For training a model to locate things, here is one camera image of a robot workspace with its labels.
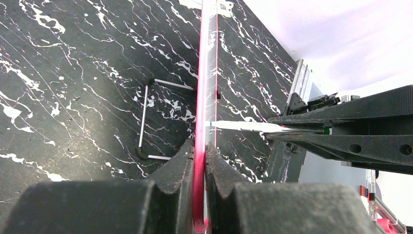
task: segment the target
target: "black marble table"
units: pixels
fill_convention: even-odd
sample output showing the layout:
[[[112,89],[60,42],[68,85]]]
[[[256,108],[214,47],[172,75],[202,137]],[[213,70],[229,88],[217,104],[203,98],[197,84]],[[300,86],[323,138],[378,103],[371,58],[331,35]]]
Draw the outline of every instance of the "black marble table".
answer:
[[[219,16],[218,119],[265,121],[283,108],[295,63],[242,1]],[[138,180],[148,78],[196,86],[200,10],[178,0],[3,0],[0,3],[0,228],[40,181]],[[194,137],[195,95],[150,87],[144,149],[173,156]],[[221,130],[217,146],[261,182],[271,143]]]

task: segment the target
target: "gray floor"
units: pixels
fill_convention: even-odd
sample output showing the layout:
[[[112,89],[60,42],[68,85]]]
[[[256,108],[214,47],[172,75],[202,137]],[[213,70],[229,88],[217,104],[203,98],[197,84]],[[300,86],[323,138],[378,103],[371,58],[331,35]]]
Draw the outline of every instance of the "gray floor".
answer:
[[[322,95],[313,85],[310,98]],[[301,168],[299,183],[345,184],[359,192],[360,185],[366,184],[366,169],[342,166],[340,161],[326,160],[307,152]]]

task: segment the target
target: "white backdrop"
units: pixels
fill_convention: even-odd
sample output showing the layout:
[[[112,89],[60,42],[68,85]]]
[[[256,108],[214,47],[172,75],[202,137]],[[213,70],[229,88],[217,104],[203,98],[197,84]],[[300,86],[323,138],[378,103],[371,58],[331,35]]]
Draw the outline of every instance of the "white backdrop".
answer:
[[[322,91],[413,80],[413,0],[244,1]]]

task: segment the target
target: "metal rod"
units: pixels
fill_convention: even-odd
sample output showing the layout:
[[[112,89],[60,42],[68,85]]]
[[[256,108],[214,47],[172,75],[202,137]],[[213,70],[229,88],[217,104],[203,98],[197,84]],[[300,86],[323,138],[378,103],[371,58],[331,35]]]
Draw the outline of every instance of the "metal rod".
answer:
[[[149,87],[145,85],[145,100],[143,101],[143,114],[142,114],[142,121],[141,121],[141,134],[139,136],[139,148],[142,147],[143,129],[145,127],[146,104],[148,102],[148,91],[149,91]]]
[[[175,84],[175,83],[164,81],[164,80],[161,80],[161,79],[155,79],[155,82],[172,85],[172,86],[179,87],[179,88],[193,90],[192,87],[189,87],[189,86],[186,86],[186,85],[181,85],[181,84]]]
[[[170,160],[171,159],[171,157],[156,156],[156,155],[149,155],[148,158],[161,159],[161,160]]]

